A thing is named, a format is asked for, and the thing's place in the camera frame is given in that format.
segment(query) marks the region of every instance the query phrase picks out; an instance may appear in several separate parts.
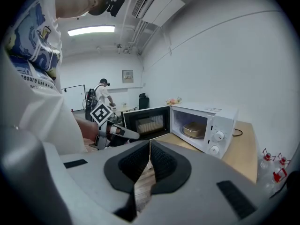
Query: white microwave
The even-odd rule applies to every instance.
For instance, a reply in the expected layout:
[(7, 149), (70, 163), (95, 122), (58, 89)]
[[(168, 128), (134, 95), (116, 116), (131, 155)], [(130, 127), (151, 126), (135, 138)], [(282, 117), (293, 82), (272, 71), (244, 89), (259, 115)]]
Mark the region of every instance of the white microwave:
[[(203, 103), (182, 103), (124, 112), (124, 126), (140, 134), (141, 140), (173, 133), (217, 158), (222, 158), (233, 137), (238, 109)], [(200, 134), (191, 129), (198, 126)]]

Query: man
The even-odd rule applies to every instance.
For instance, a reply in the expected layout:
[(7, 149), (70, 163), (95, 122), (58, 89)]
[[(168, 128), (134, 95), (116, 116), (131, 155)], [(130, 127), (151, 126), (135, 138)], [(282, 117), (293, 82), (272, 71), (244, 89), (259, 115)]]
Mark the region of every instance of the man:
[(30, 131), (59, 154), (86, 151), (83, 137), (95, 140), (98, 125), (74, 118), (61, 94), (57, 19), (99, 15), (106, 6), (107, 0), (26, 0), (7, 30), (6, 51), (0, 50), (1, 94), (10, 98), (1, 125)]
[(107, 82), (105, 78), (102, 78), (100, 80), (100, 83), (94, 88), (96, 92), (96, 97), (98, 104), (102, 102), (105, 103), (105, 98), (107, 98), (110, 101), (110, 106), (115, 107), (116, 104), (113, 102), (112, 97), (109, 95), (106, 86), (110, 86), (110, 84)]

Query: floor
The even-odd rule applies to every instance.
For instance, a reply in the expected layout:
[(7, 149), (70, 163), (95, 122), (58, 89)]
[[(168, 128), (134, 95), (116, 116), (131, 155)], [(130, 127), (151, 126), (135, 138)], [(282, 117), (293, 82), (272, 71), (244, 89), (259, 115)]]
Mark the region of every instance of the floor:
[[(84, 139), (84, 146), (88, 152), (97, 151), (97, 149), (89, 146), (89, 144), (92, 143), (93, 141)], [(145, 208), (146, 204), (150, 201), (150, 191), (153, 184), (155, 184), (154, 170), (153, 168), (148, 169), (146, 167), (139, 180), (135, 183), (135, 204), (138, 212), (141, 212)]]

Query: table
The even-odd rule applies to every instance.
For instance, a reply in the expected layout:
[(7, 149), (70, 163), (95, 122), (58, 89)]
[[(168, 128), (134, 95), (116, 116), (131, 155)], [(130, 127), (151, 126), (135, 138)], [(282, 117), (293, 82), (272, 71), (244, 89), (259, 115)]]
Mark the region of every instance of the table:
[(135, 110), (136, 107), (129, 107), (129, 106), (122, 106), (122, 107), (118, 107), (116, 110), (112, 109), (112, 112), (115, 113), (121, 113), (121, 118), (122, 118), (122, 123), (123, 126), (125, 126), (125, 122), (124, 122), (124, 117), (123, 117), (123, 112), (127, 112), (127, 111), (133, 111)]
[[(237, 121), (235, 128), (243, 131), (243, 135), (232, 138), (232, 141), (226, 153), (222, 157), (222, 160), (236, 171), (247, 177), (249, 180), (256, 183), (257, 151), (252, 124)], [(155, 140), (172, 143), (187, 149), (201, 152), (174, 134), (167, 134), (156, 138)]]

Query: air conditioning unit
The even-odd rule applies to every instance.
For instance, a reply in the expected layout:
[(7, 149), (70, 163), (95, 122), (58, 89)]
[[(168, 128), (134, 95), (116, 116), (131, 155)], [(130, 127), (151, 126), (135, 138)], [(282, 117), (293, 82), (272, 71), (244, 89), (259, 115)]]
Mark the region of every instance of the air conditioning unit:
[(132, 15), (161, 27), (184, 5), (182, 0), (137, 0)]

